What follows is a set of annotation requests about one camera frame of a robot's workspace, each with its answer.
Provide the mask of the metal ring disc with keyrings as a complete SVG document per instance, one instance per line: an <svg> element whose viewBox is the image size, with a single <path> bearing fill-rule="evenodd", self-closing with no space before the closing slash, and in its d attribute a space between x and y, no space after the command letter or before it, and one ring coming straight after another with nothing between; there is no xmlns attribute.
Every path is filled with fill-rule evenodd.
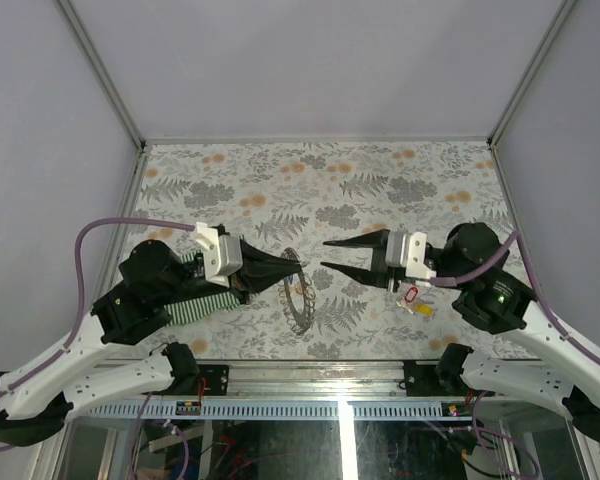
<svg viewBox="0 0 600 480"><path fill-rule="evenodd" d="M293 289L286 288L283 280L278 287L279 301L287 325L292 333L302 336L312 328L314 323L315 290L311 279L304 272L305 264L301 262L298 253L292 247L283 250L282 258L297 260L302 266L302 271L292 276Z"/></svg>

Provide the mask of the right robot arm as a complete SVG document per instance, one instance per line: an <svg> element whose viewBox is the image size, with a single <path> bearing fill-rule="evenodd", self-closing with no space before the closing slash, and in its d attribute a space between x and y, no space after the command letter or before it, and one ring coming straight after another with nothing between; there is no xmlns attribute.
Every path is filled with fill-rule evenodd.
<svg viewBox="0 0 600 480"><path fill-rule="evenodd" d="M516 237L501 242L486 224L454 227L441 248L423 232L382 229L329 246L369 249L368 269L335 265L335 270L369 287L396 292L403 282L458 291L453 310L472 327L516 343L543 368L492 358L450 343L435 367L447 394L492 392L556 413L600 443L600 348L561 322L545 300L505 271Z"/></svg>

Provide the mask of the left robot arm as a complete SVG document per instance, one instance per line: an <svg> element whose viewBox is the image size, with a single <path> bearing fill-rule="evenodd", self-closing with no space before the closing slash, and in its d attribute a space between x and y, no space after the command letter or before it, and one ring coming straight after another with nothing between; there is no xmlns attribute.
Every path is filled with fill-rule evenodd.
<svg viewBox="0 0 600 480"><path fill-rule="evenodd" d="M177 306L195 300L249 302L289 276L296 260L262 252L239 239L219 276L205 252L178 256L161 241L138 244L119 270L121 281L94 302L77 333L67 334L29 363L0 372L0 447L28 447L81 414L138 394L184 395L199 385L190 347L172 341L143 360L103 373L96 364L168 326Z"/></svg>

